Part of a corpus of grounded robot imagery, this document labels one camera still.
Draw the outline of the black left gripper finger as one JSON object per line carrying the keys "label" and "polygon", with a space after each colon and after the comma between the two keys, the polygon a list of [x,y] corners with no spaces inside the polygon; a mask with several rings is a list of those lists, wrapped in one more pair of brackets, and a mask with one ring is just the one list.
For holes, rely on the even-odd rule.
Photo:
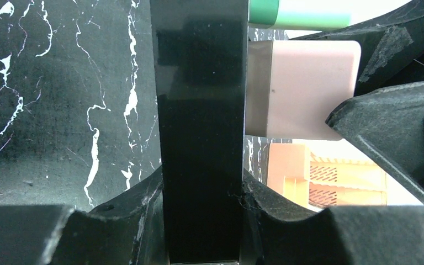
{"label": "black left gripper finger", "polygon": [[410,1],[387,14],[343,29],[299,40],[354,40],[361,46],[355,95],[367,94],[424,52],[424,0]]}
{"label": "black left gripper finger", "polygon": [[326,124],[424,203],[424,81],[348,99]]}
{"label": "black left gripper finger", "polygon": [[167,264],[161,169],[90,212],[0,206],[0,264]]}
{"label": "black left gripper finger", "polygon": [[424,264],[424,206],[318,213],[243,175],[240,264]]}

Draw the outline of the pink plug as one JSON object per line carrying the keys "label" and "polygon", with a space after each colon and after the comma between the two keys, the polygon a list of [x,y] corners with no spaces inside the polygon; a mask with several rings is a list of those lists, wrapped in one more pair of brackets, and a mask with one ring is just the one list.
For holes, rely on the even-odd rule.
{"label": "pink plug", "polygon": [[354,95],[361,60],[358,42],[253,41],[247,59],[247,135],[341,139],[326,119]]}

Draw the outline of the green plug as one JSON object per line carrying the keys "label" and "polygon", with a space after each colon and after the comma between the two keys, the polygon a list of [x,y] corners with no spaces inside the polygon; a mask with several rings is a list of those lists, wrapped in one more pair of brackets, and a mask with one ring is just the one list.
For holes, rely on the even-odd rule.
{"label": "green plug", "polygon": [[324,31],[350,25],[347,1],[250,0],[248,23],[253,28]]}

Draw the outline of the black power strip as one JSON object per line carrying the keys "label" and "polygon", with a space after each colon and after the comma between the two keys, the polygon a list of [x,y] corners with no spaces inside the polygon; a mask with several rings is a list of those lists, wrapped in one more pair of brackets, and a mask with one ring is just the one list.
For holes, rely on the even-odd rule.
{"label": "black power strip", "polygon": [[151,1],[166,245],[171,263],[236,261],[247,1]]}

